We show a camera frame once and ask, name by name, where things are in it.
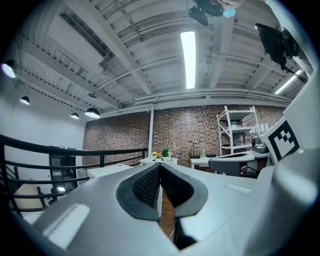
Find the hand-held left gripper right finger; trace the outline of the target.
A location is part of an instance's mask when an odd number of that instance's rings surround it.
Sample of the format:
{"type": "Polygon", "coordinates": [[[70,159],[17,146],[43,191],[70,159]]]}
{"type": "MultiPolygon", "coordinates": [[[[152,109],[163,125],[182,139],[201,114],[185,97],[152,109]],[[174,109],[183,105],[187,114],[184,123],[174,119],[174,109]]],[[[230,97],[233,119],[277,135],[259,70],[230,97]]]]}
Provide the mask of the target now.
{"type": "Polygon", "coordinates": [[[159,171],[175,220],[175,241],[161,235],[161,251],[245,249],[252,225],[245,207],[256,180],[166,163],[159,171]]]}

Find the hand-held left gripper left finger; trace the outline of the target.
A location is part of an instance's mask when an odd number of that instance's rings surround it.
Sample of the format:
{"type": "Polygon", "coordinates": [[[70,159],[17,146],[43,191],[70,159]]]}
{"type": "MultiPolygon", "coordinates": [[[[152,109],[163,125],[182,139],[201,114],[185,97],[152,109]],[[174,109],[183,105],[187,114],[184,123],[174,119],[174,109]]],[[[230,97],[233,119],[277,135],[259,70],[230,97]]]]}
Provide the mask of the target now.
{"type": "Polygon", "coordinates": [[[171,256],[178,248],[155,209],[159,164],[94,178],[50,206],[33,227],[72,256],[171,256]]]}

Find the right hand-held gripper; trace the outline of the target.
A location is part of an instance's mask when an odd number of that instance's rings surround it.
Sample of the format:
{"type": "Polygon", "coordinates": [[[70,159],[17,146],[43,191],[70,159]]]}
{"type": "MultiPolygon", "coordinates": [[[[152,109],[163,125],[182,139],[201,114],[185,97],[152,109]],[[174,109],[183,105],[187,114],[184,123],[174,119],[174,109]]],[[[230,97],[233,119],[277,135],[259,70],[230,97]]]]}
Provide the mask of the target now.
{"type": "Polygon", "coordinates": [[[285,110],[299,149],[276,166],[270,192],[246,244],[248,256],[320,253],[320,76],[285,110]]]}

